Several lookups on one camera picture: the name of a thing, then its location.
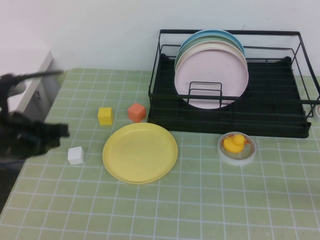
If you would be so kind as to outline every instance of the rubber duck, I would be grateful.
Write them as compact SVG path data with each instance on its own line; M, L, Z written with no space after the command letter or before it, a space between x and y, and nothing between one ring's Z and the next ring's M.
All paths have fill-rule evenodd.
M246 139L241 134L229 136L223 140L224 149L230 153L240 153L245 148Z

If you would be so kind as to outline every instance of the white wall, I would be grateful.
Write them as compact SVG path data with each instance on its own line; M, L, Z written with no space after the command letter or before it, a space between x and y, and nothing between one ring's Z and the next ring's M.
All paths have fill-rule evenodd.
M0 4L0 47L47 46L64 69L151 70L159 29L216 28L300 31L320 74L319 0L0 0ZM16 30L24 37L13 39Z

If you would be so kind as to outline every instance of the white cube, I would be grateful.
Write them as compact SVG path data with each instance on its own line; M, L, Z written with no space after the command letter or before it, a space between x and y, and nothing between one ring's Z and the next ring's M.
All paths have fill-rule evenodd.
M71 165L83 164L84 160L85 154L81 146L76 146L68 149L68 161Z

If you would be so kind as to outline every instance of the metal wire rack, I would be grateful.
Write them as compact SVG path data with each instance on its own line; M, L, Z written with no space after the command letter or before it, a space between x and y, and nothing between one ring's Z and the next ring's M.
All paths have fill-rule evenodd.
M192 83L201 83L201 79L194 79L187 95L179 95L174 84L175 58L187 36L197 31L160 30L148 91L148 122L169 131L309 136L307 118L313 117L315 105L320 104L320 86L299 32L228 30L245 48L249 81L243 95L223 96L218 80L221 86L213 91L219 94L192 94ZM190 99L218 101L220 108L193 107ZM223 100L234 102L223 104Z

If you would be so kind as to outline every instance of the block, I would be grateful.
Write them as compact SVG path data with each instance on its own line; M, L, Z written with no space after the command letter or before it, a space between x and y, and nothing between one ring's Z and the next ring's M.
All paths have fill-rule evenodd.
M100 125L112 125L114 115L111 107L99 107L98 120Z
M128 109L128 118L135 123L140 123L146 117L146 108L139 103L133 104Z
M68 161L71 165L84 163L85 153L81 146L68 149Z

